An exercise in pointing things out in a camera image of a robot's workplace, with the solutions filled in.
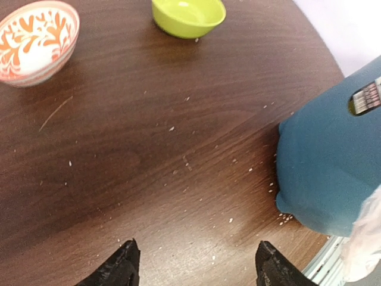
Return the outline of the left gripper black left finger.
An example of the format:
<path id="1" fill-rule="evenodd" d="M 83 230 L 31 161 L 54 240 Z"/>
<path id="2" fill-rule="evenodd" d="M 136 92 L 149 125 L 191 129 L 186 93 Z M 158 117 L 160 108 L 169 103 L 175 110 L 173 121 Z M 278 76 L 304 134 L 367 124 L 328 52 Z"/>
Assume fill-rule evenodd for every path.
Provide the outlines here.
<path id="1" fill-rule="evenodd" d="M 138 286 L 140 250 L 127 240 L 102 265 L 76 286 Z"/>

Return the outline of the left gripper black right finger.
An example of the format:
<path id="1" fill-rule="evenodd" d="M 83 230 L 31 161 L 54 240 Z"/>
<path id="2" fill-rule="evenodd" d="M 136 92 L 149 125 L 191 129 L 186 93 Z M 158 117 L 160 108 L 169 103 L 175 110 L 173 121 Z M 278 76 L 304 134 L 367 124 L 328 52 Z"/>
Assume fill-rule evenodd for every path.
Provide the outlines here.
<path id="1" fill-rule="evenodd" d="M 260 241 L 255 267 L 258 286 L 317 286 L 268 241 Z"/>

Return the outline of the pink plastic trash bag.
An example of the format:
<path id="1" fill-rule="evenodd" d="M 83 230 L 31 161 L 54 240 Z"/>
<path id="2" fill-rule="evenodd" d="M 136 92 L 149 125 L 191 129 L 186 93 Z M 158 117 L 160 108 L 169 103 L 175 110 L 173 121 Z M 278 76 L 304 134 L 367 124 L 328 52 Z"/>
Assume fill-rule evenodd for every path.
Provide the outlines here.
<path id="1" fill-rule="evenodd" d="M 346 282 L 365 278 L 380 262 L 380 188 L 363 202 L 341 256 Z"/>

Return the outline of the blue plastic trash bin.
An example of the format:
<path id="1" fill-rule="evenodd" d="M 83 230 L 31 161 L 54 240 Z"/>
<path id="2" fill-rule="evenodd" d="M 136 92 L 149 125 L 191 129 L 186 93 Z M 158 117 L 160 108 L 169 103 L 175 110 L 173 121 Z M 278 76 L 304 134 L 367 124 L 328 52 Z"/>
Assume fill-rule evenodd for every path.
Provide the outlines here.
<path id="1" fill-rule="evenodd" d="M 348 237 L 380 185 L 380 59 L 313 99 L 279 125 L 276 206 L 313 231 Z"/>

